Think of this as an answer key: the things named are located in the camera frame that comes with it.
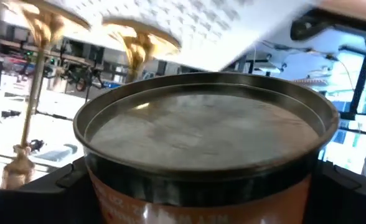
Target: orange label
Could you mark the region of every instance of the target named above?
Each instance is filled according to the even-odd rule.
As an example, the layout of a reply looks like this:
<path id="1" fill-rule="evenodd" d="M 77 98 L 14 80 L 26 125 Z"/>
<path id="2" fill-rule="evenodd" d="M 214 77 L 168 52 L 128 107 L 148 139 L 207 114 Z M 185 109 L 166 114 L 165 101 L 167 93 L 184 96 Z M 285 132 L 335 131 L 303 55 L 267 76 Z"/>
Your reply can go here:
<path id="1" fill-rule="evenodd" d="M 250 203 L 189 208 L 128 197 L 89 174 L 107 224 L 301 224 L 310 183 L 308 177 L 290 189 Z"/>

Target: brass pole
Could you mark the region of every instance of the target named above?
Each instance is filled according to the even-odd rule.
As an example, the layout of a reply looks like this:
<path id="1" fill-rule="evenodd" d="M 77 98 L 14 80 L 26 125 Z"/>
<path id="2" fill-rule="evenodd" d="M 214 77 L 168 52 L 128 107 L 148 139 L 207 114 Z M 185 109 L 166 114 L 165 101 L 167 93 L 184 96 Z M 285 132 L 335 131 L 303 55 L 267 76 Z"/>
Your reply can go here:
<path id="1" fill-rule="evenodd" d="M 11 1 L 10 10 L 20 12 L 26 19 L 35 43 L 38 46 L 38 55 L 36 58 L 35 72 L 32 78 L 30 95 L 28 99 L 26 117 L 21 136 L 21 148 L 27 146 L 27 137 L 31 123 L 32 114 L 36 112 L 39 102 L 40 91 L 43 81 L 43 69 L 45 63 L 45 50 L 63 37 L 66 22 L 89 29 L 89 24 L 78 16 L 53 5 L 47 1 L 38 0 L 20 0 Z"/>
<path id="2" fill-rule="evenodd" d="M 125 49 L 129 63 L 125 83 L 136 81 L 144 64 L 153 57 L 178 53 L 181 47 L 168 32 L 132 19 L 103 18 L 103 27 Z"/>
<path id="3" fill-rule="evenodd" d="M 29 133 L 29 127 L 31 124 L 31 116 L 33 114 L 33 110 L 36 110 L 35 103 L 39 99 L 37 98 L 37 89 L 40 87 L 40 81 L 43 78 L 43 69 L 45 64 L 45 50 L 40 48 L 38 51 L 38 56 L 36 58 L 35 62 L 35 73 L 34 77 L 32 78 L 32 84 L 31 89 L 29 93 L 29 99 L 28 99 L 28 105 L 27 105 L 27 111 L 26 111 L 26 117 L 24 120 L 24 126 L 22 128 L 22 136 L 21 136 L 21 143 L 20 146 L 22 148 L 25 148 L 28 146 L 28 133 Z"/>

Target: black machine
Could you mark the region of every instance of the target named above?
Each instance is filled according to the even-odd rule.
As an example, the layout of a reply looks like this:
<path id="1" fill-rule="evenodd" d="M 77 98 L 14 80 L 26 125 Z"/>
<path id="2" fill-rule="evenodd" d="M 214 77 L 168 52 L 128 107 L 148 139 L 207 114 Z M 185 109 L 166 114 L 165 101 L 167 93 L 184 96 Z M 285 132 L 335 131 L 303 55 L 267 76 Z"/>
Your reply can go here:
<path id="1" fill-rule="evenodd" d="M 293 23 L 291 38 L 306 40 L 330 27 L 366 36 L 366 22 L 316 9 Z M 102 223 L 84 158 L 17 191 L 0 190 L 0 223 L 7 222 Z M 366 223 L 366 177 L 319 161 L 304 223 Z"/>

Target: metal can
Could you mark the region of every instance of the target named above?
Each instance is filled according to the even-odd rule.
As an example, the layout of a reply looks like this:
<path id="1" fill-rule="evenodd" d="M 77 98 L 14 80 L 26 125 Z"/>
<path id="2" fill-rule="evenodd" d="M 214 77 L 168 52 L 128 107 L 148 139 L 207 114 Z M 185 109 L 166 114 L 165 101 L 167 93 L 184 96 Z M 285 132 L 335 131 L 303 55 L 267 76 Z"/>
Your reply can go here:
<path id="1" fill-rule="evenodd" d="M 278 78 L 189 73 L 111 90 L 76 137 L 107 223 L 302 223 L 338 113 Z"/>

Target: ceiling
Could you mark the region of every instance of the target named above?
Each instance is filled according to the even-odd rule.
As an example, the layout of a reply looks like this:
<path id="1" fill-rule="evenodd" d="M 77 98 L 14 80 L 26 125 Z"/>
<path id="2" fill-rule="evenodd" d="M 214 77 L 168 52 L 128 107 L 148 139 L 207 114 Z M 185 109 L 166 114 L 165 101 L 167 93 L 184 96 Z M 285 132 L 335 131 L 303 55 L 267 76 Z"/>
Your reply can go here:
<path id="1" fill-rule="evenodd" d="M 248 58 L 253 58 L 255 56 L 253 46 L 256 49 L 257 59 L 264 59 L 265 55 L 271 54 L 270 62 L 276 67 L 280 68 L 283 63 L 287 64 L 284 72 L 274 74 L 279 78 L 288 80 L 305 78 L 310 71 L 332 67 L 331 61 L 317 55 L 295 50 L 271 49 L 259 41 L 260 37 L 276 44 L 312 48 L 326 53 L 337 54 L 341 45 L 366 50 L 363 37 L 334 29 L 327 29 L 305 42 L 292 41 L 289 37 L 292 18 L 301 12 L 301 9 L 306 8 L 304 6 L 306 2 L 312 0 L 48 1 L 83 16 L 91 24 L 91 31 L 84 34 L 67 31 L 65 36 L 71 39 L 123 51 L 122 46 L 101 29 L 101 18 L 103 16 L 134 17 L 139 21 L 146 21 L 168 30 L 182 42 L 179 55 L 160 59 L 202 70 L 219 71 L 245 52 L 248 53 Z M 22 16 L 10 11 L 4 11 L 3 20 L 10 24 L 27 27 Z"/>
<path id="2" fill-rule="evenodd" d="M 246 52 L 260 37 L 290 21 L 313 0 L 47 0 L 82 16 L 91 32 L 65 36 L 122 50 L 101 28 L 103 17 L 132 17 L 167 30 L 182 42 L 170 60 L 202 70 L 219 71 Z M 5 12 L 3 20 L 27 27 L 22 16 Z"/>

